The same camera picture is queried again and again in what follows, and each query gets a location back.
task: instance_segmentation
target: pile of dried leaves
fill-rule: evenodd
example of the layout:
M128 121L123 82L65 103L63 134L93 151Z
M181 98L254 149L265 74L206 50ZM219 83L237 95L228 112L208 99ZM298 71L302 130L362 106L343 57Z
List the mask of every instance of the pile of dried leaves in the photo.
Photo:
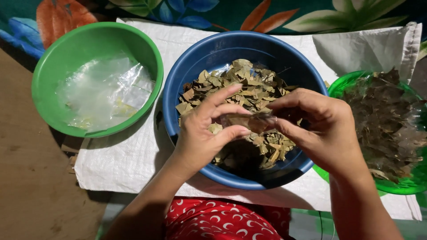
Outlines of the pile of dried leaves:
M233 83L242 83L243 87L224 103L239 104L254 115L226 114L221 117L222 124L213 123L208 130L216 134L223 127L242 125L253 133L245 140L229 143L212 163L226 170L269 169L276 161L285 160L286 153L295 144L275 129L264 132L268 126L267 119L271 117L271 110L266 105L297 86L287 86L275 72L260 64L238 59L233 61L228 71L212 71L209 74L204 70L198 79L184 84L184 93L179 97L181 103L176 109L180 115L184 115L200 105L206 96Z
M371 174L396 183L400 177L410 177L415 164L423 160L417 150L427 144L427 132L418 126L426 101L400 87L399 73L394 68L360 78L344 91L342 100L353 111L357 137Z

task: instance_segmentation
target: green plastic container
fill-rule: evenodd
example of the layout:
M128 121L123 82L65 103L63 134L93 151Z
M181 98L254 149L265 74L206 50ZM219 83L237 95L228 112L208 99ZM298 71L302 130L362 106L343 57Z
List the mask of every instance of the green plastic container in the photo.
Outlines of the green plastic container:
M328 88L329 96L335 98L342 96L342 93L346 88L354 86L356 84L356 79L360 77L366 77L371 74L372 72L368 71L357 71L348 73L338 78ZM406 84L401 83L400 87L406 91L410 91L416 94L416 92ZM426 123L427 114L422 113L420 124L427 126ZM399 179L399 184L384 179L374 178L377 189L386 193L400 195L411 195L427 191L427 147L420 149L419 155L422 156L424 160L420 161L419 164L412 170L411 178L401 178Z
M64 116L72 114L61 106L55 90L80 66L92 59L113 58L126 53L148 68L156 81L145 105L125 122L104 131L86 133L69 126ZM52 44L39 60L32 78L32 99L41 117L54 129L76 137L96 138L124 130L137 122L153 105L163 82L163 63L154 42L140 30L115 22L92 23L65 34Z

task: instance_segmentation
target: finger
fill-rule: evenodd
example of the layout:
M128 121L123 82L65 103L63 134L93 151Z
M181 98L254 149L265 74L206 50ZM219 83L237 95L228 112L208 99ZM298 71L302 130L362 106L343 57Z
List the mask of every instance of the finger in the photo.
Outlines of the finger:
M196 114L201 118L210 118L215 112L216 107L224 103L224 100L227 99L228 96L238 92L242 86L241 83L233 84L208 96L195 110Z
M213 141L215 142L215 146L222 148L227 143L231 142L233 139L247 136L249 134L251 134L251 131L249 131L244 126L233 125L226 127L220 132L218 132L218 134L215 135L215 137L213 138Z
M294 125L285 119L278 118L275 127L299 147L307 147L307 143L313 142L315 138L318 138L316 134Z
M227 113L252 114L251 112L249 112L244 107L238 104L226 103L219 105L213 112L211 118L216 118Z
M272 110L300 107L302 110L313 114L316 119L327 117L325 113L330 105L329 97L314 94L307 89L298 89L268 104L267 107Z

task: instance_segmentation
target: red fabric with white crescent pattern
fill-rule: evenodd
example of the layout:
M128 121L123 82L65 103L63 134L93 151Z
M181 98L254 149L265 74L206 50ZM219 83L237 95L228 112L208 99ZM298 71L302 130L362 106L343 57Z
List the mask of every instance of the red fabric with white crescent pattern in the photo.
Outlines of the red fabric with white crescent pattern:
M286 240L290 210L176 197L164 224L167 240Z

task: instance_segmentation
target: white cloth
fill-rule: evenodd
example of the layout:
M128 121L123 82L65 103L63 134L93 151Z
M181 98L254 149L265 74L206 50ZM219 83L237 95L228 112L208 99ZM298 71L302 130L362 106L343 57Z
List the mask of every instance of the white cloth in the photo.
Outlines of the white cloth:
M147 34L157 45L164 64L164 79L178 57L197 41L214 32L170 26L146 20L118 19ZM421 25L351 33L275 36L298 49L329 83L337 73L356 70L388 71L396 66L410 79L417 59ZM173 151L163 123L156 124L161 98L139 122L120 133L85 139L75 165L80 187L89 190L138 193ZM310 169L297 180L270 190L245 191L215 183L196 174L177 196L227 198L287 208L330 211L329 185ZM381 197L395 219L421 220L415 196L387 194Z

